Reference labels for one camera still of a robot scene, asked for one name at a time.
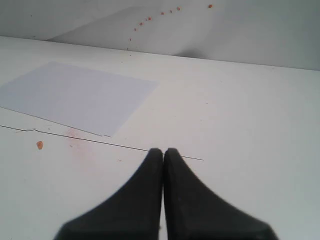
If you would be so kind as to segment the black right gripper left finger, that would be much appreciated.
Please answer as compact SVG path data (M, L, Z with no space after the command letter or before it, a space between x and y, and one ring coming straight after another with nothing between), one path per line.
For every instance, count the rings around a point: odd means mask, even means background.
M163 153L151 148L111 197L68 221L57 240L157 240L163 194Z

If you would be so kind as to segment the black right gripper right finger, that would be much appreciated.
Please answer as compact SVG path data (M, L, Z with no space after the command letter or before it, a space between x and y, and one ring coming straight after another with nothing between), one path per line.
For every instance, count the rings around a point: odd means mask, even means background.
M164 154L163 194L170 240L276 240L272 227L211 191L175 148Z

